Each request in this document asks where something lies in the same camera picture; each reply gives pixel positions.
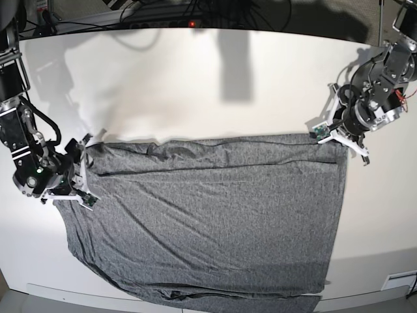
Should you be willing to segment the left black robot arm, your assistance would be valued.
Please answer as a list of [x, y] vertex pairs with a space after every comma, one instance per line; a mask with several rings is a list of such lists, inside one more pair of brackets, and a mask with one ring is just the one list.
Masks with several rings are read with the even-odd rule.
[[364, 164], [369, 164], [366, 132], [385, 127], [408, 110], [405, 89], [416, 81], [415, 1], [402, 2], [392, 27], [399, 33], [396, 42], [385, 42], [345, 85], [330, 85], [330, 109], [310, 133], [319, 144], [334, 140], [350, 148]]

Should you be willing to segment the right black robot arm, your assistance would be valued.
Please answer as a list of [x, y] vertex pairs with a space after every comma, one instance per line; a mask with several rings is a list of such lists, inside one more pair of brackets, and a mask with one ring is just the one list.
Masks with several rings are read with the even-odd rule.
[[1, 143], [10, 150], [16, 171], [13, 181], [19, 191], [45, 203], [47, 200], [77, 201], [92, 209], [99, 197], [88, 186], [87, 154], [92, 138], [71, 139], [65, 153], [59, 127], [29, 100], [29, 78], [19, 46], [20, 1], [1, 2]]

